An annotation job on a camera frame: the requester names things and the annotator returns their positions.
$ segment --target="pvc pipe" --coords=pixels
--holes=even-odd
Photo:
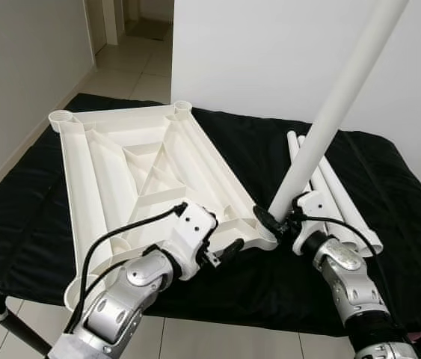
[[[372,247],[375,249],[376,254],[381,253],[383,250],[383,244],[381,243],[378,235],[368,228],[365,220],[358,211],[358,208],[354,205],[345,187],[339,180],[337,174],[330,165],[330,162],[323,156],[320,161],[319,168],[325,178],[326,183],[337,202],[338,208],[346,223],[358,229],[369,241]],[[357,242],[357,251],[362,257],[370,257],[371,252],[368,247],[359,240]]]
[[[300,145],[298,144],[297,134],[295,131],[288,131],[286,133],[286,140],[288,141],[288,149],[290,152],[290,160],[295,161],[295,157],[297,156],[298,151],[300,150]],[[310,187],[310,183],[307,182],[303,192],[310,192],[312,189]]]
[[[74,118],[74,114],[68,110],[56,110],[48,116],[51,127],[55,132],[60,132],[59,123],[70,122]]]
[[[408,0],[379,0],[268,211],[282,221],[318,166],[390,37]]]
[[[300,146],[304,143],[305,136],[298,136],[298,143]],[[328,212],[328,217],[343,221],[343,217],[338,210],[337,203],[331,195],[330,189],[328,188],[325,178],[322,172],[317,167],[311,176],[312,187],[316,191],[320,192],[323,196],[323,203]],[[329,234],[333,234],[341,243],[346,245],[348,248],[355,251],[357,249],[357,239],[353,236],[352,232],[349,232],[346,228],[339,226],[335,223],[326,223]]]

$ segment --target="baseboard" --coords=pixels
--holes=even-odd
[[[84,84],[88,79],[97,71],[96,65],[94,64],[91,69],[85,74],[85,76],[79,81],[79,83],[54,107],[51,111],[62,109],[69,101],[79,93]],[[16,165],[16,163],[24,155],[25,151],[39,138],[40,135],[49,125],[47,117],[35,126],[31,132],[25,137],[24,141],[11,153],[9,158],[0,168],[0,182],[6,176],[6,174]]]

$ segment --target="white wall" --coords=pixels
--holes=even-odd
[[[123,0],[123,18],[124,21],[138,21],[141,16],[139,0]]]
[[[140,0],[141,16],[146,19],[171,22],[173,20],[173,2],[174,0]]]
[[[92,66],[83,0],[0,0],[0,168]]]
[[[118,45],[125,31],[122,0],[102,0],[102,10],[107,43]]]
[[[312,121],[374,3],[176,0],[172,100]],[[394,141],[421,180],[421,0],[410,1],[343,128]]]

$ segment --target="black cable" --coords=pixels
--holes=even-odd
[[[183,202],[180,205],[174,206],[172,209],[169,209],[166,212],[161,213],[160,215],[155,215],[153,217],[149,217],[146,219],[143,219],[142,221],[134,222],[131,224],[127,224],[123,227],[117,228],[115,230],[112,230],[109,233],[106,233],[105,235],[98,238],[89,248],[89,251],[85,255],[84,264],[82,265],[82,278],[81,278],[81,286],[79,290],[79,302],[76,305],[76,308],[74,310],[73,315],[71,316],[69,323],[67,324],[64,333],[70,333],[74,329],[74,327],[77,325],[79,320],[82,317],[82,314],[84,312],[84,301],[82,300],[85,297],[86,292],[86,286],[87,286],[87,273],[89,272],[89,265],[90,265],[90,258],[93,255],[93,252],[101,245],[105,240],[111,238],[112,236],[115,236],[119,233],[126,232],[127,230],[134,229],[136,227],[144,226],[145,224],[149,224],[155,221],[159,221],[165,217],[168,217],[172,213],[176,213],[178,216],[180,216],[185,208],[187,207],[187,203]]]
[[[391,298],[390,294],[390,286],[388,285],[387,276],[384,273],[383,265],[381,264],[380,258],[378,257],[378,254],[376,253],[375,249],[369,242],[369,240],[355,227],[351,226],[348,223],[345,223],[343,221],[340,221],[335,218],[329,218],[329,217],[312,217],[309,215],[304,215],[301,213],[292,213],[290,215],[290,220],[293,221],[322,221],[322,222],[329,222],[329,223],[335,223],[340,226],[343,226],[345,228],[348,228],[351,232],[355,233],[360,239],[365,243],[365,245],[368,247],[369,251],[371,252],[372,256],[375,258],[376,266],[378,268],[381,282],[383,283],[383,291],[384,291],[384,297],[387,299],[390,316],[393,318],[394,324],[398,329],[405,332],[405,327],[401,324],[399,321],[398,316],[396,315],[396,309],[395,305],[393,303],[393,300]],[[405,333],[405,340],[408,344],[411,344],[411,341],[408,339],[408,336]]]
[[[82,305],[81,301],[85,301],[85,299],[87,299],[87,297],[89,296],[90,292],[93,291],[93,289],[97,286],[97,284],[99,284],[107,274],[109,274],[111,271],[115,270],[117,267],[122,266],[124,263],[127,263],[129,260],[121,260],[118,263],[113,264],[112,266],[108,267],[105,271],[102,272],[102,274],[97,277],[97,279],[92,282],[92,284],[87,288],[87,290],[85,291],[84,294],[84,298],[80,298],[79,302],[77,305]],[[72,331],[72,329],[74,329],[73,327],[73,323],[74,322],[79,322],[80,318],[78,320],[76,320],[77,317],[77,311],[74,310],[72,316],[70,317],[69,321],[67,322],[66,328],[64,329],[64,333],[70,333]]]

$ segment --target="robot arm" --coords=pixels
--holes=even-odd
[[[187,205],[170,238],[125,263],[115,283],[94,300],[73,332],[61,335],[49,359],[118,359],[159,292],[176,279],[192,278],[203,263],[220,264],[208,251],[217,225],[204,208]]]
[[[305,193],[295,198],[293,215],[325,217],[323,203],[317,191]],[[321,221],[295,223],[290,219],[281,224],[263,209],[256,207],[254,212],[277,238],[282,239],[291,231],[298,234],[293,252],[311,261],[330,286],[339,317],[356,353],[355,359],[418,358],[406,335],[393,322],[359,254],[328,236]]]

